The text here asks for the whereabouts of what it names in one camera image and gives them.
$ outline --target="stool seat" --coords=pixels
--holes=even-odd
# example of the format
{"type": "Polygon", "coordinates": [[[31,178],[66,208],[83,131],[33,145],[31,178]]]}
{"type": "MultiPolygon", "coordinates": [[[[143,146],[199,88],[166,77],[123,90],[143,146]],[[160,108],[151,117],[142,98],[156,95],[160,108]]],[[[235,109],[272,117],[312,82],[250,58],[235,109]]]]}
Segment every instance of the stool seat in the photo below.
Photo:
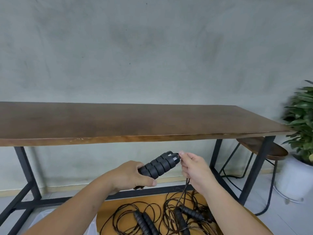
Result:
{"type": "MultiPolygon", "coordinates": [[[[238,138],[237,141],[245,148],[257,155],[264,141],[264,137],[238,138]]],[[[268,160],[280,161],[284,160],[287,155],[288,152],[286,149],[273,142],[266,158],[268,160]]]]}

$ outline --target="potted plant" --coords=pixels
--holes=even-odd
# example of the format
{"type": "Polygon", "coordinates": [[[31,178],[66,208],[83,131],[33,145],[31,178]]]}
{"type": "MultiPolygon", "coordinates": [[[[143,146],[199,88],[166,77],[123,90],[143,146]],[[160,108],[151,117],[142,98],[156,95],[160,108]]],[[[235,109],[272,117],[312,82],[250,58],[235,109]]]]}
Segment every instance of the potted plant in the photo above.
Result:
{"type": "Polygon", "coordinates": [[[299,89],[286,107],[284,120],[296,133],[288,135],[291,153],[276,180],[276,190],[292,201],[302,201],[313,187],[313,87],[299,89]]]}

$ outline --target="hand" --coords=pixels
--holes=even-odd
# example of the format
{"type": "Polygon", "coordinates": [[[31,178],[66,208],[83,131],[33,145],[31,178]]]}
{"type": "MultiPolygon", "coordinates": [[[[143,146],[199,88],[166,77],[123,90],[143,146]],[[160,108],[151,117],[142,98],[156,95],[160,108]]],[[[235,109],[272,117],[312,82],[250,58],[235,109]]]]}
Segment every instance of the hand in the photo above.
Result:
{"type": "Polygon", "coordinates": [[[156,186],[156,180],[139,174],[138,168],[142,166],[144,166],[142,162],[128,161],[105,173],[103,176],[106,177],[106,180],[110,180],[112,194],[136,186],[156,186]]]}
{"type": "Polygon", "coordinates": [[[216,182],[209,166],[202,157],[196,154],[180,151],[179,156],[182,159],[183,176],[190,178],[190,184],[196,191],[204,196],[212,182],[216,182]]]}

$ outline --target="wooden stool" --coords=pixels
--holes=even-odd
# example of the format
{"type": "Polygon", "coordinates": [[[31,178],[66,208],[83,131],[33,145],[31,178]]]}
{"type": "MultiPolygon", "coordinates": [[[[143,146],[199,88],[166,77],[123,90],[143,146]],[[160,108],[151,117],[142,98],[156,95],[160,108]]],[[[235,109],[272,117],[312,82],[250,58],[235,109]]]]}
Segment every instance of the wooden stool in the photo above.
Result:
{"type": "MultiPolygon", "coordinates": [[[[239,142],[235,148],[235,150],[232,152],[232,154],[230,154],[229,158],[227,159],[226,163],[224,164],[224,166],[222,167],[222,169],[220,170],[219,174],[221,174],[222,172],[224,173],[224,175],[222,177],[226,177],[227,180],[233,185],[235,186],[237,189],[239,189],[240,191],[242,191],[240,188],[238,188],[230,179],[229,177],[232,178],[236,178],[236,179],[241,179],[244,178],[246,175],[246,172],[248,170],[248,167],[250,165],[251,159],[253,154],[258,154],[260,147],[262,145],[262,142],[264,140],[264,137],[255,137],[255,138],[239,138],[237,139],[237,141],[239,142]],[[228,162],[230,161],[230,159],[233,157],[234,153],[236,152],[236,150],[238,149],[238,147],[240,145],[243,145],[245,148],[249,149],[252,153],[251,156],[249,158],[248,164],[245,168],[244,174],[242,176],[234,176],[234,175],[226,175],[224,168],[225,166],[228,164],[228,162]]],[[[279,146],[276,143],[273,143],[268,155],[266,156],[266,161],[268,161],[269,163],[271,163],[274,166],[274,170],[273,170],[273,176],[272,176],[272,182],[271,182],[271,187],[269,190],[269,196],[268,196],[268,201],[266,204],[266,207],[264,208],[264,210],[262,210],[260,213],[256,213],[256,216],[259,216],[263,213],[265,213],[269,207],[269,203],[271,201],[271,197],[272,197],[272,191],[273,191],[273,186],[274,186],[274,181],[275,181],[275,174],[276,174],[276,170],[277,170],[277,164],[278,161],[280,160],[284,160],[285,157],[288,155],[288,152],[281,146],[279,146]]]]}

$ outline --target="white plant pot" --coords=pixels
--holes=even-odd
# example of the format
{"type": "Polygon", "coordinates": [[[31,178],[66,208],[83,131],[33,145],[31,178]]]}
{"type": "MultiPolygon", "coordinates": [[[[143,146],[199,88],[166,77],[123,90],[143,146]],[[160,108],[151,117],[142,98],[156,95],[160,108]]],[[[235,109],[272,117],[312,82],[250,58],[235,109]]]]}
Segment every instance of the white plant pot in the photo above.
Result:
{"type": "Polygon", "coordinates": [[[313,166],[288,155],[285,164],[276,179],[276,190],[284,197],[301,201],[313,188],[313,166]]]}

